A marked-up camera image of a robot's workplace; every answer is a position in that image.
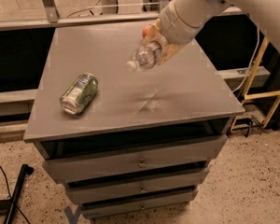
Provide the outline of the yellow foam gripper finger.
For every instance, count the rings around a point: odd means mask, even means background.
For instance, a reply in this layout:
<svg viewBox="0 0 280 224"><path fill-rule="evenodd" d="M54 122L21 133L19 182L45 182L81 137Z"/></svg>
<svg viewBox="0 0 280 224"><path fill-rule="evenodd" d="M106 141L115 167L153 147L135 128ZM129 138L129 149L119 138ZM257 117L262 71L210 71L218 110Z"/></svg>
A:
<svg viewBox="0 0 280 224"><path fill-rule="evenodd" d="M161 56L157 61L157 65L162 65L170 60L175 54L177 54L183 45L177 45L173 43L166 43L161 46Z"/></svg>
<svg viewBox="0 0 280 224"><path fill-rule="evenodd" d="M161 46L167 43L166 38L161 33L160 20L156 19L153 23L149 24L149 30L147 35L143 38L142 44L148 44L150 42L157 42Z"/></svg>

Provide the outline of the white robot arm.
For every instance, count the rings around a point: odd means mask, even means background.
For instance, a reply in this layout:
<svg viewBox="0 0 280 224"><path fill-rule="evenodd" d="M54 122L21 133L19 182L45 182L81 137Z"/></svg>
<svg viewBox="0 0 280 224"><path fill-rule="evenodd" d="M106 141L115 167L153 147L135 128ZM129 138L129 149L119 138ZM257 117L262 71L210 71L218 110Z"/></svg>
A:
<svg viewBox="0 0 280 224"><path fill-rule="evenodd" d="M248 15L280 53L280 0L172 0L148 27L144 39L146 43L161 43L157 64L169 60L191 42L211 18L230 6Z"/></svg>

